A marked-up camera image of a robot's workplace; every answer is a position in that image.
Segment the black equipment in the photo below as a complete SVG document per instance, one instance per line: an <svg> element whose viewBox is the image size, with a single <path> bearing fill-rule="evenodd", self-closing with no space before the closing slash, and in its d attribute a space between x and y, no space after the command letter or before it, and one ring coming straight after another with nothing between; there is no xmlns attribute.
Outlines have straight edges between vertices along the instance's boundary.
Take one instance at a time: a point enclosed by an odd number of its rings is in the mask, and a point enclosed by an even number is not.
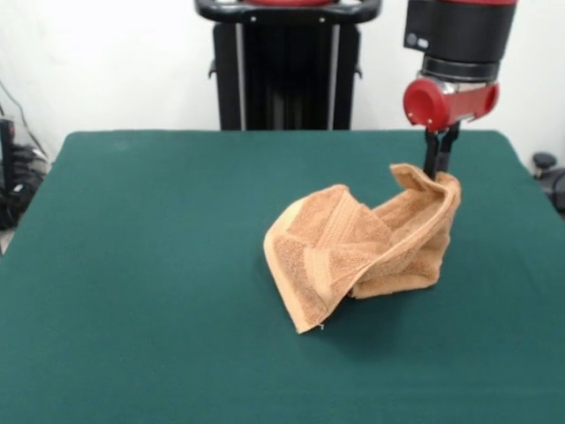
<svg viewBox="0 0 565 424"><path fill-rule="evenodd" d="M41 152L14 143L14 124L0 118L0 231L15 228L45 179L48 164Z"/></svg>
<svg viewBox="0 0 565 424"><path fill-rule="evenodd" d="M565 213L565 168L555 168L557 159L548 153L537 153L533 156L536 166L534 178L539 186L561 213Z"/></svg>
<svg viewBox="0 0 565 424"><path fill-rule="evenodd" d="M356 24L375 18L380 0L304 3L312 2L196 0L198 13L218 22L210 73L223 130L350 128Z"/></svg>

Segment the black robot stand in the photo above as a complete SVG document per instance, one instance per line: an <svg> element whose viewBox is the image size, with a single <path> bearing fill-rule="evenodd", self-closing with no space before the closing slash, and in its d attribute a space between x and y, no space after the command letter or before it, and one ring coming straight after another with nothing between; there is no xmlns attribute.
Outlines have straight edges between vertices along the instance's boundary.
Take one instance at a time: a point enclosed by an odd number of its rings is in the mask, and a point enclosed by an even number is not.
<svg viewBox="0 0 565 424"><path fill-rule="evenodd" d="M222 130L347 130L360 35L381 0L273 6L195 0L214 28Z"/></svg>

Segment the black cylinder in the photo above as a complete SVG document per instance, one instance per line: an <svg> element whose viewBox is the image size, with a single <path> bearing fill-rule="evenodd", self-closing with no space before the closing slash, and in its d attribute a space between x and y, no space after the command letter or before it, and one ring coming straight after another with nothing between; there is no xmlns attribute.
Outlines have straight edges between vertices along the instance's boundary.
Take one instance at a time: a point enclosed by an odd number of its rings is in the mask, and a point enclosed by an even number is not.
<svg viewBox="0 0 565 424"><path fill-rule="evenodd" d="M515 4L437 1L426 55L449 62L498 63L504 56Z"/></svg>

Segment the towel fold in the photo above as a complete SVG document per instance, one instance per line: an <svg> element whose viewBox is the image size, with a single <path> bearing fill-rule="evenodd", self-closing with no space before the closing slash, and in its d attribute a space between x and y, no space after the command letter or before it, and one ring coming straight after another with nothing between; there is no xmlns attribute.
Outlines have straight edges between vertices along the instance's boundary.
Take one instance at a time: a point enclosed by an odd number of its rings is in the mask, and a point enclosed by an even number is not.
<svg viewBox="0 0 565 424"><path fill-rule="evenodd" d="M322 324L345 296L438 281L461 186L409 164L391 170L404 190L375 209L333 185L292 203L268 230L267 263L298 333Z"/></svg>

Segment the white wall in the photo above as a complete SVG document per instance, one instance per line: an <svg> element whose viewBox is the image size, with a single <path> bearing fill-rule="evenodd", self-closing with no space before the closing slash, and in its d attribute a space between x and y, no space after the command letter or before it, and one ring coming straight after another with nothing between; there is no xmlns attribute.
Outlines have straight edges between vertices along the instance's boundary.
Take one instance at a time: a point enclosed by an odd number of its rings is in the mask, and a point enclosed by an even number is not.
<svg viewBox="0 0 565 424"><path fill-rule="evenodd" d="M402 48L406 4L385 0L362 26L354 128L408 127L421 55ZM467 125L506 133L525 162L539 149L565 162L564 15L562 0L519 0L499 107ZM0 0L0 16L0 78L52 155L76 130L218 128L212 24L192 0Z"/></svg>

